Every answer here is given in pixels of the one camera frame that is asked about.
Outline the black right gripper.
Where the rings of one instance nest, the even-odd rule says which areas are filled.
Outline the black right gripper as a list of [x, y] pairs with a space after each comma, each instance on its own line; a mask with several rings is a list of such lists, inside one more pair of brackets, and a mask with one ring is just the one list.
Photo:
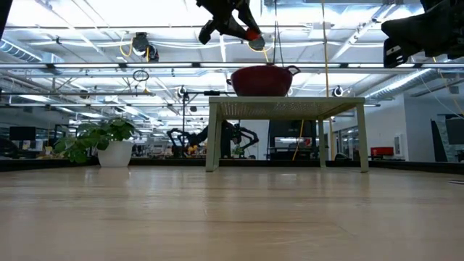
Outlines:
[[423, 52], [426, 57], [446, 54], [450, 59], [464, 56], [464, 9], [433, 10], [422, 4], [424, 13], [383, 22], [385, 68], [406, 63]]

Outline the black cabinet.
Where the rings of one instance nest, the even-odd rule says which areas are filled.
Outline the black cabinet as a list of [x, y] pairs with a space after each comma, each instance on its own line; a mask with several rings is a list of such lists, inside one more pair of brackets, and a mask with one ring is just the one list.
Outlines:
[[268, 130], [269, 160], [318, 160], [316, 127], [314, 120], [271, 120]]

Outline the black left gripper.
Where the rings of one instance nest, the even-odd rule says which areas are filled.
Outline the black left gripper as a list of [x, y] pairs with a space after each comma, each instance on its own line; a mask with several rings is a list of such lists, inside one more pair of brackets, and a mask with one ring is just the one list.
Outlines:
[[[248, 28], [257, 34], [261, 30], [257, 25], [251, 9], [250, 0], [239, 0], [239, 19], [244, 22]], [[209, 20], [200, 30], [199, 41], [207, 44], [211, 39], [211, 34], [217, 31], [220, 35], [234, 36], [241, 39], [247, 39], [247, 32], [237, 23], [232, 15], [236, 8], [236, 3], [230, 0], [197, 0], [197, 6], [205, 8], [211, 15]]]

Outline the dark background equipment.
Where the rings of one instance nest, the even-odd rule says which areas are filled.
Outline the dark background equipment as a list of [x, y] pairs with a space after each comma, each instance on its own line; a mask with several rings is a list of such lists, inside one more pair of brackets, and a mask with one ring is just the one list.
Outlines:
[[437, 115], [431, 131], [436, 162], [464, 163], [464, 119]]

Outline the black monitor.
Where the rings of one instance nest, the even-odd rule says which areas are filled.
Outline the black monitor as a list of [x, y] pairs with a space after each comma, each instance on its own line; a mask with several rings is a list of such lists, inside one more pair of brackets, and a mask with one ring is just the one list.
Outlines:
[[11, 141], [34, 141], [36, 139], [36, 128], [29, 126], [11, 126], [9, 128], [9, 139]]

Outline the green plant in white pot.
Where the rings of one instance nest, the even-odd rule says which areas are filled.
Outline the green plant in white pot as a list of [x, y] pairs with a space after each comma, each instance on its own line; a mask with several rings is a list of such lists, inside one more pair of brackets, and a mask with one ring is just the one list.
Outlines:
[[54, 151], [79, 164], [95, 154], [101, 167], [127, 167], [133, 147], [130, 137], [135, 132], [133, 123], [123, 118], [83, 123], [77, 129], [77, 136], [59, 139]]

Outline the pale green perforated shelf riser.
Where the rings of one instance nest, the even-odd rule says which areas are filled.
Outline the pale green perforated shelf riser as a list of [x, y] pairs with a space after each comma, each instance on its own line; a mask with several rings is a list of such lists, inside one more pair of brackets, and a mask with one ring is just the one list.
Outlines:
[[209, 123], [205, 170], [219, 167], [222, 121], [224, 120], [316, 120], [320, 142], [320, 166], [326, 166], [323, 121], [355, 108], [359, 131], [360, 171], [369, 171], [365, 99], [327, 97], [220, 97], [209, 98]]

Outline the purple colander with handles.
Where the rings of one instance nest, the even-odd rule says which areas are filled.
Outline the purple colander with handles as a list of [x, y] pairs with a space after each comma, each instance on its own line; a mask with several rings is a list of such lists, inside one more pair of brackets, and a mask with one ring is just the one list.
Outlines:
[[226, 83], [233, 87], [237, 96], [285, 96], [298, 73], [301, 70], [294, 65], [243, 67], [234, 72]]

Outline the black metal rig frame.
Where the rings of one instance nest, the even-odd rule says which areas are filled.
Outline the black metal rig frame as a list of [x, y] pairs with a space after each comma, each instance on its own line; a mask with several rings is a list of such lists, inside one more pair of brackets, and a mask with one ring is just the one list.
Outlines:
[[[59, 167], [97, 166], [99, 161], [91, 158], [84, 163], [74, 163], [67, 159], [0, 159], [0, 173], [19, 170], [38, 170]], [[174, 167], [204, 167], [204, 159], [142, 159], [133, 158], [130, 166], [174, 166]], [[221, 167], [319, 167], [317, 160], [310, 161], [265, 161], [252, 159], [222, 159]], [[464, 163], [449, 162], [406, 162], [398, 160], [374, 160], [370, 167], [395, 170], [412, 170], [428, 173], [447, 173], [464, 175]]]

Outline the red storage bin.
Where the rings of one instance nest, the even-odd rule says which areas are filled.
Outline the red storage bin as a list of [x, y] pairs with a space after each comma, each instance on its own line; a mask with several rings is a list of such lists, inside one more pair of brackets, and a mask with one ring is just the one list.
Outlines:
[[394, 148], [388, 146], [371, 147], [370, 155], [372, 157], [394, 156]]

